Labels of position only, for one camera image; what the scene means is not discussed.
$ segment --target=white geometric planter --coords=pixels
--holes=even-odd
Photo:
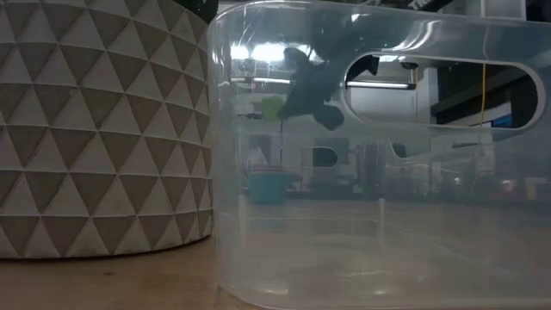
[[[211,233],[205,30],[171,0],[0,0],[0,257]]]

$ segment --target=clear plastic bin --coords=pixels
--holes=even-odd
[[[279,1],[230,9],[209,31],[224,289],[285,309],[551,304],[551,26]],[[331,54],[310,53],[320,45]],[[266,103],[261,95],[285,100],[296,86],[282,59],[286,47],[313,63],[333,59],[312,76],[303,102],[375,53],[516,65],[535,80],[539,105],[520,129],[370,121],[352,111],[341,84],[331,94],[344,114],[336,130],[312,115],[278,121],[277,100],[258,105]],[[479,143],[435,146],[466,134]],[[417,155],[397,156],[397,144],[416,146]],[[272,172],[285,177],[258,181],[254,165],[278,167]],[[253,203],[251,182],[272,184],[281,201]]]

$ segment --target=floor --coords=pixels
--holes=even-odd
[[[214,238],[133,257],[0,262],[3,310],[255,309],[218,289]]]

